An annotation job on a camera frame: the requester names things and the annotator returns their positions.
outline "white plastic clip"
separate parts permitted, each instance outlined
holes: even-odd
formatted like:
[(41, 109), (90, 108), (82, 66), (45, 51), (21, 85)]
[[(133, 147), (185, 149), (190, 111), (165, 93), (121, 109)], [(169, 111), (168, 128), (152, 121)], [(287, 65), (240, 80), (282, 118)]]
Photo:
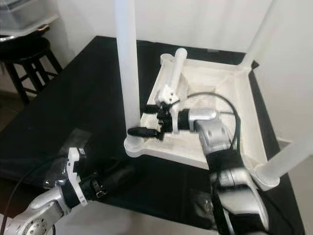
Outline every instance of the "white plastic clip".
[(77, 148), (69, 148), (68, 150), (68, 163), (67, 163), (67, 176), (68, 179), (73, 186), (73, 189), (78, 197), (78, 200), (83, 206), (86, 206), (88, 204), (80, 186), (79, 183), (81, 182), (79, 175), (77, 175), (77, 172), (74, 171), (74, 163), (79, 161), (79, 152)]

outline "black tablecloth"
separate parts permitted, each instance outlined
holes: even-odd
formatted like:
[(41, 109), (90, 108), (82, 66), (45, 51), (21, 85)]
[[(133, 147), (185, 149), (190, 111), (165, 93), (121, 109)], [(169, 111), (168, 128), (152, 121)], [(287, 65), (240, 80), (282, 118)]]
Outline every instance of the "black tablecloth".
[[(177, 48), (137, 42), (141, 105), (147, 102), (157, 77), (160, 55), (174, 54)], [(227, 64), (238, 64), (243, 57), (242, 53), (186, 49), (188, 58)], [(271, 158), (279, 147), (253, 72), (250, 84), (266, 154)], [(130, 159), (123, 147), (126, 132), (115, 38), (95, 37), (0, 133), (0, 177), (18, 179), (57, 153), (75, 128), (92, 133), (89, 144), (92, 154), (88, 158), (98, 167), (107, 158)], [(145, 172), (143, 179), (106, 203), (197, 227), (210, 227), (194, 215), (190, 203), (192, 192), (208, 192), (206, 170), (151, 156), (130, 162)], [(43, 168), (30, 176), (27, 183), (42, 187), (46, 171)], [(271, 232), (304, 233), (288, 175), (263, 198)]]

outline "plastic storage bin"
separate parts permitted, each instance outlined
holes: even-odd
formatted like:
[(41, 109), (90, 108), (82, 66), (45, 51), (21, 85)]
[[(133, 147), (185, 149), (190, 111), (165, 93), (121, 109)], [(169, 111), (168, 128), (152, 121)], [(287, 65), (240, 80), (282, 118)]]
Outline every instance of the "plastic storage bin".
[(0, 34), (25, 35), (53, 21), (54, 4), (54, 0), (0, 0)]

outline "white plastic rod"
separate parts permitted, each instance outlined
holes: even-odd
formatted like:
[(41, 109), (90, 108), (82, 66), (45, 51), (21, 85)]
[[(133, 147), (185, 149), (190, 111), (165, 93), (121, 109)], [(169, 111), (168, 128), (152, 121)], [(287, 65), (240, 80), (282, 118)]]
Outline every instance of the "white plastic rod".
[(248, 52), (246, 53), (240, 64), (241, 67), (251, 67), (252, 62), (255, 59), (255, 56), (258, 53), (264, 38), (268, 34), (270, 24), (272, 23), (273, 17), (275, 16), (277, 3), (278, 0), (272, 0), (270, 6), (268, 7), (268, 11), (266, 12), (264, 19), (252, 40)]
[(174, 91), (176, 91), (176, 89), (177, 89), (177, 85), (179, 83), (179, 78), (180, 78), (182, 68), (183, 68), (183, 65), (184, 65), (186, 58), (187, 58), (186, 49), (179, 48), (175, 52), (172, 76), (170, 77), (170, 81), (168, 83), (169, 87), (172, 88)]
[(266, 164), (256, 167), (259, 178), (274, 182), (299, 163), (313, 155), (313, 137), (306, 137), (288, 145)]
[[(126, 130), (140, 126), (139, 84), (134, 0), (115, 0), (115, 24)], [(124, 145), (139, 148), (142, 139), (127, 135)]]

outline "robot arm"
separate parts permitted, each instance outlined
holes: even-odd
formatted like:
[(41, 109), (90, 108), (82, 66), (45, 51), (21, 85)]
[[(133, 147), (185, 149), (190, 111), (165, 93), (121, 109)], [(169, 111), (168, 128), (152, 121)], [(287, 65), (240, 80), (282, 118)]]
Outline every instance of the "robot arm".
[[(172, 132), (171, 105), (147, 105), (145, 113), (157, 113), (160, 132), (145, 127), (128, 134), (163, 140)], [(240, 152), (233, 149), (227, 127), (212, 109), (184, 109), (178, 114), (179, 130), (197, 132), (209, 166), (211, 197), (218, 230), (223, 235), (268, 230), (268, 214), (257, 188), (244, 166)]]
[(113, 190), (125, 183), (134, 174), (132, 166), (126, 166), (107, 177), (94, 173), (80, 180), (78, 172), (80, 159), (86, 157), (84, 151), (70, 148), (68, 153), (67, 170), (68, 180), (64, 186), (53, 189), (36, 197), (21, 214), (14, 217), (7, 225), (5, 235), (45, 235), (63, 216), (69, 214), (71, 209), (88, 201), (105, 197)]

